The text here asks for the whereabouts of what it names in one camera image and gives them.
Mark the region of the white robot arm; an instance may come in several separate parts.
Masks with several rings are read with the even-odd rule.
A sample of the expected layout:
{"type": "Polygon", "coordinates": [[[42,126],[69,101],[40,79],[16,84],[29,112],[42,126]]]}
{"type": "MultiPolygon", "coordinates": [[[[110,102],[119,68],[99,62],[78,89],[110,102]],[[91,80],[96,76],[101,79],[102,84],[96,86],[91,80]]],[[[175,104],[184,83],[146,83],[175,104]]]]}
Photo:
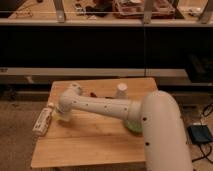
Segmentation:
{"type": "Polygon", "coordinates": [[[147,171],[193,171],[181,112],[167,92],[155,90],[142,100],[127,98],[127,85],[117,85],[113,99],[82,96],[78,83],[71,83],[59,96],[57,111],[70,120],[72,109],[102,114],[137,123],[142,127],[147,171]]]}

